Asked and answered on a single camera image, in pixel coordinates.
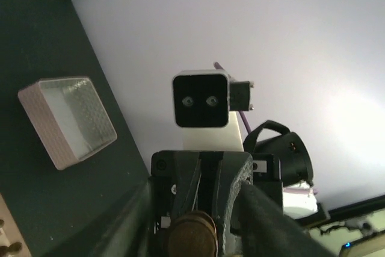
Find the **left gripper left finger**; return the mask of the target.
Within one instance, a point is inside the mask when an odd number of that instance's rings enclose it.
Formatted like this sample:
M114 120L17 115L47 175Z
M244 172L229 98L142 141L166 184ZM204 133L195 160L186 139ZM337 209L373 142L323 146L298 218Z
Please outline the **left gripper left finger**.
M149 256L153 188L147 180L45 256Z

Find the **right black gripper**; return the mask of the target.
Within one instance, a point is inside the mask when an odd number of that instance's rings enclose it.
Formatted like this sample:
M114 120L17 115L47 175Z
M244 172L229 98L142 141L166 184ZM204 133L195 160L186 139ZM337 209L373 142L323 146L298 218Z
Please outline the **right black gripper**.
M245 182L283 208L280 161L269 154L163 150L152 156L150 179L161 256L167 256L164 241L171 222L192 211L203 211L215 222L217 256L240 254L238 194Z

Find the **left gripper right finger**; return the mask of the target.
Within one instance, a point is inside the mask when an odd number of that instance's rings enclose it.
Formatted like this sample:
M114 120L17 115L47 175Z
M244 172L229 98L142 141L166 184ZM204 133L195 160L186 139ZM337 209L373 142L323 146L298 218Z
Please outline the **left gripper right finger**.
M333 256L311 239L260 189L243 183L238 194L244 256Z

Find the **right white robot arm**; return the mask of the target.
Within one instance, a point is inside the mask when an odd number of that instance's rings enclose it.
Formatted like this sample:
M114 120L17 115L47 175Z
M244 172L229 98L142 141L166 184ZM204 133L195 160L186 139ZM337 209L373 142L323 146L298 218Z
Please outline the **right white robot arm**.
M152 157L152 256L329 256L284 211L283 190L313 169L301 138L268 120L244 141L223 128L183 124L184 150Z

